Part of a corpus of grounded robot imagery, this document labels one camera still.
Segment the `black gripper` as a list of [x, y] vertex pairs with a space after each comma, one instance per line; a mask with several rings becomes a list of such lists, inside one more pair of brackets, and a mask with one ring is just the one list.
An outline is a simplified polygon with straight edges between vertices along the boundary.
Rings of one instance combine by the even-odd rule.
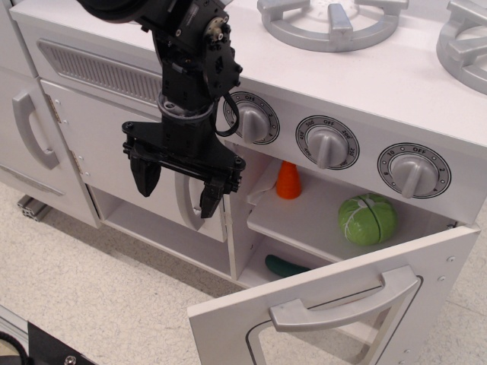
[[176, 122], [164, 117], [160, 122], [128, 121], [123, 152], [138, 191], [148, 197], [166, 168], [204, 182], [200, 195], [201, 218], [213, 216], [225, 192], [237, 192], [245, 161], [217, 138], [214, 116], [197, 122]]

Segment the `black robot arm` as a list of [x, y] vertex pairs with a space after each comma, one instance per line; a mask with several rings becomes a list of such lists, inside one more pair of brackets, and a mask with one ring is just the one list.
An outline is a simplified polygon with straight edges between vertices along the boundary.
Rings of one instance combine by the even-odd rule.
[[134, 21], [151, 32], [162, 67], [158, 97], [161, 122], [124, 122], [123, 145], [138, 191], [148, 197], [161, 170], [204, 183], [201, 216], [211, 217], [224, 195], [240, 187], [246, 163], [227, 149], [216, 127], [218, 103], [225, 100], [239, 113], [230, 91], [243, 71], [234, 59], [225, 1], [82, 1], [89, 14], [121, 24]]

